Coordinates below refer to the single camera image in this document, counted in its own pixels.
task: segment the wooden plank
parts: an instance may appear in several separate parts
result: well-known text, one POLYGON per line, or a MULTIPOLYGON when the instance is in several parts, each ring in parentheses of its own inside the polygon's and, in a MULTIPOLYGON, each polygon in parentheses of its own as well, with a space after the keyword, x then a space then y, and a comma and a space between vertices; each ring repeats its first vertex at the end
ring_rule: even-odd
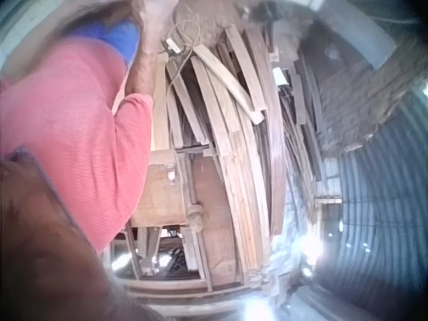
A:
POLYGON ((168 129, 168 111, 167 111, 167 79, 165 74, 165 65, 168 62, 168 54, 158 55, 156 67, 156 83, 153 94, 152 111, 152 148, 151 150, 164 150, 170 148, 169 129, 168 129))
MULTIPOLYGON (((270 66, 268 49, 265 46, 261 33, 254 28, 246 29, 245 37, 249 45, 251 57, 257 69, 258 77, 261 80, 263 94, 267 102, 266 121, 270 143, 270 171, 272 178, 270 179, 270 233, 272 235, 279 235, 282 233, 282 225, 284 221, 287 183, 285 156, 286 142, 284 137, 284 126, 282 122, 281 104, 278 96, 278 89, 275 85, 274 76, 272 74, 272 68, 270 66)), ((251 135, 250 138, 247 138, 247 143, 249 146, 251 146, 251 148, 254 148, 252 153, 258 156, 256 153, 257 147, 253 147, 255 144, 255 140, 252 138, 253 134, 249 133, 247 135, 251 135)), ((257 173, 256 175, 259 175, 258 163, 254 166, 257 173)))
POLYGON ((248 153, 245 135, 242 132, 231 134, 231 141, 235 157, 237 159, 238 168, 235 169, 242 194, 243 202, 245 203, 247 235, 252 238, 248 239, 247 247, 248 252, 252 254, 253 270, 258 270, 264 263, 263 257, 263 242, 261 240, 261 224, 259 219, 259 208, 257 203, 256 188, 253 181, 253 173, 251 169, 251 160, 248 153))
POLYGON ((148 160, 149 165, 167 165, 177 162, 173 149, 152 150, 148 160))
MULTIPOLYGON (((186 207, 186 213, 189 214, 189 208, 196 203, 196 196, 190 158, 187 154, 179 155, 179 170, 181 177, 183 178, 183 199, 186 207)), ((213 291, 211 273, 207 264, 205 244, 203 243, 203 240, 199 237, 200 235, 200 231, 192 230, 192 238, 195 246, 195 255, 198 263, 199 275, 201 276, 201 279, 204 279, 207 282, 208 291, 211 292, 213 291)))
POLYGON ((180 290, 206 290, 207 284, 201 279, 187 280, 126 280, 119 279, 120 283, 131 289, 155 290, 155 291, 180 291, 180 290))
POLYGON ((188 271, 198 271, 198 262, 195 253, 195 242, 193 241, 192 229, 188 226, 180 227, 181 235, 183 236, 183 249, 186 257, 188 271))
POLYGON ((228 28, 226 28, 226 35, 233 48, 233 51, 235 52, 239 65, 241 66, 249 94, 253 100, 254 110, 265 110, 266 103, 261 90, 259 78, 255 72, 254 65, 248 54, 247 48, 245 47, 245 44, 236 26, 230 25, 228 28))
POLYGON ((254 111, 254 106, 248 93, 243 89, 231 72, 209 51, 204 45, 198 45, 194 52, 201 58, 205 65, 223 82, 233 97, 239 102, 245 114, 254 124, 264 120, 261 112, 254 111))
MULTIPOLYGON (((236 75, 230 56, 224 46, 219 46, 219 53, 222 57, 225 57, 223 62, 227 68, 233 75, 236 75)), ((240 108, 238 108, 238 115, 243 131, 230 135, 233 142, 233 150, 235 151, 235 162, 237 162, 235 163, 237 167, 234 168, 236 172, 234 175, 237 175, 237 177, 232 177, 231 183, 232 185, 238 184, 235 188, 240 191, 244 204, 248 206, 247 212, 244 212, 247 215, 247 219, 241 224, 241 236, 244 237, 243 247, 247 251, 247 269, 257 270, 268 261, 270 256, 266 191, 251 122, 245 117, 240 108)))
POLYGON ((217 149, 222 156, 231 153, 231 146, 229 135, 227 133, 226 125, 221 115, 220 107, 217 102, 214 89, 208 77, 205 65, 198 57, 191 58, 193 69, 198 79, 199 87, 202 92, 202 97, 207 107, 208 116, 210 119, 211 127, 217 142, 217 149))
MULTIPOLYGON (((221 56, 226 57, 224 63, 232 72, 232 74, 235 74, 230 59, 227 59, 227 57, 230 58, 230 56, 228 53, 225 53, 225 48, 219 47, 219 53, 221 54, 221 56)), ((245 137, 246 149, 249 157, 249 166, 251 168, 251 177, 253 179, 253 186, 255 188, 255 199, 257 199, 258 211, 256 213, 258 214, 258 216, 253 216, 252 220, 255 222, 255 225, 259 227, 259 229, 257 229, 256 227, 255 228, 261 237, 259 242, 261 245, 261 259, 259 262, 267 263, 270 256, 270 229, 268 203, 266 200, 266 188, 263 179, 263 171, 261 169, 260 156, 257 150, 257 143, 255 141, 255 135, 251 122, 249 122, 248 118, 245 117, 245 114, 243 113, 242 109, 238 108, 237 111, 239 119, 241 120, 243 136, 245 137)))
MULTIPOLYGON (((167 65, 167 70, 171 79, 174 78, 178 72, 177 65, 174 62, 170 62, 167 65)), ((195 135, 196 141, 200 142, 202 145, 208 144, 208 139, 202 132, 201 125, 199 124, 198 118, 195 114, 195 107, 193 106, 192 99, 190 98, 189 92, 187 91, 185 82, 183 81, 181 75, 177 76, 173 86, 177 96, 179 97, 181 106, 185 111, 187 120, 189 121, 193 134, 195 135)))
POLYGON ((138 262, 138 257, 136 255, 136 247, 135 247, 135 240, 134 240, 134 234, 132 232, 131 224, 130 222, 126 222, 125 225, 125 240, 126 245, 128 247, 128 251, 131 253, 131 263, 132 263, 132 269, 134 270, 134 275, 137 280, 139 280, 142 277, 141 267, 138 262))
POLYGON ((196 156, 192 169, 196 199, 204 208, 202 236, 213 286, 236 282, 235 240, 225 187, 211 157, 196 156))
POLYGON ((293 96, 294 96, 294 108, 296 109, 296 124, 305 125, 306 124, 306 104, 303 96, 303 84, 302 79, 297 74, 296 69, 292 66, 288 73, 292 80, 293 87, 293 96))
POLYGON ((147 241, 147 227, 139 227, 136 234, 136 247, 138 249, 138 255, 141 257, 147 257, 147 241))
POLYGON ((141 259, 141 268, 144 274, 153 274, 153 258, 157 257, 159 243, 161 241, 162 227, 149 227, 148 243, 147 243, 147 256, 141 259))
POLYGON ((312 67, 305 61, 303 54, 302 54, 302 64, 304 67, 306 80, 308 81, 309 89, 312 95, 312 103, 314 104, 316 132, 324 132, 325 128, 324 128, 324 121, 322 119, 322 104, 321 104, 320 90, 318 89, 318 84, 316 82, 314 71, 312 70, 312 67))
POLYGON ((210 70, 207 69, 208 76, 213 85, 215 95, 219 101, 220 109, 223 113, 227 129, 229 132, 237 132, 241 130, 241 125, 239 124, 238 115, 236 113, 235 104, 231 99, 227 88, 221 83, 219 78, 210 70))
POLYGON ((167 108, 168 108, 168 118, 169 118, 169 127, 173 135, 174 147, 182 148, 184 145, 183 142, 183 133, 181 132, 181 121, 179 109, 177 108, 177 101, 175 100, 174 89, 171 88, 167 96, 167 108))
POLYGON ((185 225, 187 218, 183 205, 180 176, 168 178, 169 170, 163 165, 149 166, 144 192, 132 215, 133 227, 185 225))

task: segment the brick wall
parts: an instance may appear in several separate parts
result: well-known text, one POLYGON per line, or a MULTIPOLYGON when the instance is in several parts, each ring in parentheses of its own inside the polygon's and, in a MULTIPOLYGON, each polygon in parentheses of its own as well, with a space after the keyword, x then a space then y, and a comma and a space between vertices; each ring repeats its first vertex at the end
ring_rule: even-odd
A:
POLYGON ((389 118, 411 84, 428 79, 428 47, 408 39, 378 70, 366 61, 320 84, 326 131, 318 135, 323 156, 362 146, 389 118))

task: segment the corrugated metal wall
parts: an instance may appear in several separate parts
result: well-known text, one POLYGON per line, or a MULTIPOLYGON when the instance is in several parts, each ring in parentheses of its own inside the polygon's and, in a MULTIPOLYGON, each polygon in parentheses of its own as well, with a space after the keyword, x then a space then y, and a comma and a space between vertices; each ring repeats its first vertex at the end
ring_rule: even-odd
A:
POLYGON ((324 206, 318 281, 385 320, 427 284, 427 159, 427 100, 410 93, 362 148, 339 157, 343 204, 324 206))

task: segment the wire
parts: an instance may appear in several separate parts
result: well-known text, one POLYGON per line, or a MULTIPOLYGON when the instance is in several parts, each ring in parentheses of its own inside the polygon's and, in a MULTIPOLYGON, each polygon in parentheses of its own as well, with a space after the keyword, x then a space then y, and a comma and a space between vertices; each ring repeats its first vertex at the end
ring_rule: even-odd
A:
MULTIPOLYGON (((174 77, 172 77, 172 78, 171 78, 171 82, 170 82, 170 84, 169 84, 169 86, 168 86, 168 89, 167 89, 167 95, 166 95, 166 97, 168 97, 169 92, 171 91, 171 88, 172 88, 172 86, 173 86, 173 84, 174 84, 175 80, 177 80, 177 78, 179 77, 179 75, 180 75, 180 73, 181 73, 181 70, 183 70, 183 68, 184 68, 185 64, 187 63, 187 60, 189 60, 190 56, 192 55, 192 53, 193 53, 193 48, 195 48, 196 43, 197 43, 197 41, 198 41, 198 39, 199 39, 199 36, 201 35, 201 26, 200 26, 200 25, 199 25, 195 20, 188 20, 188 19, 187 19, 187 20, 181 20, 181 21, 177 22, 176 24, 174 24, 174 26, 171 28, 171 30, 170 30, 170 31, 168 32, 168 34, 167 34, 167 39, 171 37, 171 33, 172 33, 172 32, 173 32, 173 31, 174 31, 174 30, 175 30, 179 25, 181 25, 181 24, 183 24, 183 23, 186 23, 186 22, 194 23, 194 24, 196 25, 196 27, 197 27, 197 34, 196 34, 196 37, 194 38, 194 40, 191 42, 191 46, 190 46, 189 52, 187 53, 187 55, 186 55, 186 57, 184 58, 184 60, 181 62, 180 67, 177 69, 177 73, 174 75, 174 77)), ((181 45, 186 46, 186 45, 188 45, 188 43, 182 42, 182 43, 181 43, 181 45)))
MULTIPOLYGON (((196 36, 195 36, 195 38, 192 40, 192 39, 190 39, 188 36, 187 36, 187 34, 186 33, 184 33, 183 35, 181 35, 181 33, 180 32, 178 32, 178 34, 181 36, 181 37, 185 37, 185 38, 187 38, 189 41, 190 41, 190 43, 186 43, 186 42, 181 42, 180 44, 184 47, 183 48, 183 50, 187 47, 187 46, 190 46, 190 48, 189 48, 189 52, 187 53, 187 55, 185 56, 185 58, 184 58, 184 60, 181 62, 181 65, 180 65, 180 67, 179 68, 177 68, 177 73, 174 75, 174 77, 172 77, 171 78, 171 82, 169 83, 169 85, 168 85, 168 89, 167 89, 167 94, 166 94, 166 99, 168 100, 168 96, 169 96, 169 94, 171 93, 171 88, 173 87, 173 84, 174 84, 174 82, 175 82, 175 80, 177 80, 177 78, 179 77, 179 75, 180 75, 180 73, 181 73, 181 70, 183 70, 183 68, 184 68, 184 66, 185 66, 185 64, 187 63, 187 61, 189 60, 189 58, 191 57, 191 55, 192 55, 192 53, 193 53, 193 48, 195 48, 196 47, 196 43, 198 42, 198 40, 199 40, 199 37, 200 37, 200 35, 201 35, 201 26, 195 21, 195 20, 190 20, 190 19, 185 19, 185 20, 181 20, 181 21, 179 21, 179 22, 176 22, 174 25, 173 25, 173 27, 168 31, 168 33, 167 33, 167 38, 166 39, 168 39, 168 38, 170 38, 171 37, 171 33, 179 26, 179 25, 181 25, 181 24, 183 24, 183 23, 194 23, 195 25, 196 25, 196 27, 197 27, 197 33, 196 33, 196 36)), ((173 138, 173 133, 172 133, 172 131, 170 131, 170 140, 173 140, 174 138, 173 138)), ((178 155, 177 155, 177 152, 175 152, 175 159, 177 159, 178 160, 178 155)))

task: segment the stacked lumber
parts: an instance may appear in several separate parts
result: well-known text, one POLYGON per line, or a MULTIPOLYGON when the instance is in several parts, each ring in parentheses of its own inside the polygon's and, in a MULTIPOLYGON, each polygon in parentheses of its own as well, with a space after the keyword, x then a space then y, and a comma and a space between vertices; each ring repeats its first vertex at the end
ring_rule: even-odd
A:
POLYGON ((186 256, 209 290, 248 284, 269 261, 287 182, 282 108, 263 37, 258 29, 241 36, 232 25, 225 38, 217 47, 196 46, 184 66, 159 57, 148 181, 132 217, 140 228, 181 225, 186 248, 199 244, 186 256), (196 230, 195 206, 202 212, 196 230))

